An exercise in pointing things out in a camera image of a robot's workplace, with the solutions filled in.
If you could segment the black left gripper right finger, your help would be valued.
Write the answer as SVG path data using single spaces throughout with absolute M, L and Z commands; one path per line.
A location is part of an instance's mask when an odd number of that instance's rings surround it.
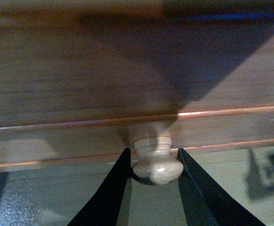
M 233 199 L 184 149 L 178 187 L 189 226 L 263 226 L 264 223 Z

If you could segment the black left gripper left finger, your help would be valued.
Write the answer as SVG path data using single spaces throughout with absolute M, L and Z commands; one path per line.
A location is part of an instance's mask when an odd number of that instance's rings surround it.
M 131 169 L 131 150 L 125 148 L 114 166 L 69 226 L 115 226 Z

